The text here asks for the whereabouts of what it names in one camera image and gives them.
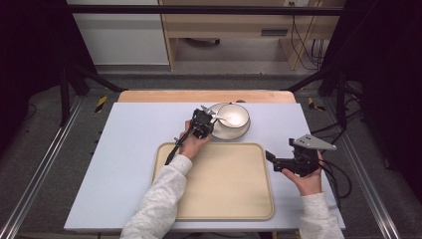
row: white plate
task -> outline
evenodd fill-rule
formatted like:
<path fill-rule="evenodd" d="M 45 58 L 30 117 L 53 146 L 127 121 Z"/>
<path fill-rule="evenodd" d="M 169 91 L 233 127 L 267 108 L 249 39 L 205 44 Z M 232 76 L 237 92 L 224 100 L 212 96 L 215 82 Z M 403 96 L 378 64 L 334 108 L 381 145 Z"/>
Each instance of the white plate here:
<path fill-rule="evenodd" d="M 228 103 L 220 103 L 210 107 L 209 109 L 215 112 L 218 115 L 218 111 L 223 107 L 228 105 Z M 249 129 L 251 125 L 251 120 L 246 123 L 246 125 L 240 131 L 230 131 L 221 126 L 220 122 L 214 119 L 216 122 L 214 123 L 214 130 L 212 131 L 211 135 L 220 138 L 220 139 L 235 139 L 238 137 L 243 136 Z"/>

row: white cabinet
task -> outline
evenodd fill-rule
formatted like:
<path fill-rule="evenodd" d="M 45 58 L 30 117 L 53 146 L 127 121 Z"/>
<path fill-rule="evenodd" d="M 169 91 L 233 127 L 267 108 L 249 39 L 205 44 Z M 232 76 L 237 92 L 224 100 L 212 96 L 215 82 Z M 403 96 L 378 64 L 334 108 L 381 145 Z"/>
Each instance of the white cabinet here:
<path fill-rule="evenodd" d="M 155 0 L 68 0 L 69 4 L 157 5 Z M 168 65 L 159 14 L 74 14 L 95 65 Z"/>

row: tray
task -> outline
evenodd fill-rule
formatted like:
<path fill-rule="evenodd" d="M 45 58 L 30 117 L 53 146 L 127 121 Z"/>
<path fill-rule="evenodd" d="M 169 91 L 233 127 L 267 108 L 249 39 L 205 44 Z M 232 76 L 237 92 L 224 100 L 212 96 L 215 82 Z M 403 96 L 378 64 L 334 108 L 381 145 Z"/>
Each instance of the tray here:
<path fill-rule="evenodd" d="M 174 142 L 157 151 L 155 175 Z M 274 203 L 265 151 L 256 143 L 209 142 L 193 159 L 177 220 L 268 219 Z"/>

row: white sleeve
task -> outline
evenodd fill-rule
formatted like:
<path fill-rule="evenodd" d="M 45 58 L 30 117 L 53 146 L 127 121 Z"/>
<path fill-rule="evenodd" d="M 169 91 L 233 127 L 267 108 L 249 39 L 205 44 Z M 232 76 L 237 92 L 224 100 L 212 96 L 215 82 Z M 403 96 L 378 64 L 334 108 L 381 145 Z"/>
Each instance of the white sleeve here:
<path fill-rule="evenodd" d="M 120 238 L 162 238 L 173 225 L 177 203 L 186 186 L 186 173 L 192 162 L 178 154 L 157 173 L 135 214 L 124 226 Z"/>
<path fill-rule="evenodd" d="M 302 200 L 305 214 L 301 218 L 299 228 L 301 238 L 344 238 L 337 217 L 328 210 L 324 193 L 303 196 Z"/>

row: human hand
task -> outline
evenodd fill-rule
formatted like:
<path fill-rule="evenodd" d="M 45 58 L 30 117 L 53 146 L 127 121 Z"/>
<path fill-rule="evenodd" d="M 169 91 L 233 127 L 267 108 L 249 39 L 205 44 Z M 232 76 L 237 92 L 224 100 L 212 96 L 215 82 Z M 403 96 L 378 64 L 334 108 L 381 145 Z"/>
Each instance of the human hand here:
<path fill-rule="evenodd" d="M 319 152 L 317 155 L 319 159 L 322 159 Z M 301 196 L 308 196 L 322 192 L 320 168 L 304 177 L 299 177 L 286 168 L 282 170 L 282 174 L 296 185 Z"/>
<path fill-rule="evenodd" d="M 190 120 L 187 120 L 185 122 L 185 131 L 180 134 L 180 137 L 183 137 L 185 133 L 189 130 L 190 127 Z M 210 135 L 204 137 L 204 138 L 197 138 L 194 135 L 189 135 L 186 137 L 186 139 L 183 141 L 183 145 L 179 149 L 179 153 L 182 155 L 185 155 L 189 159 L 192 159 L 195 157 L 199 149 L 210 140 Z"/>

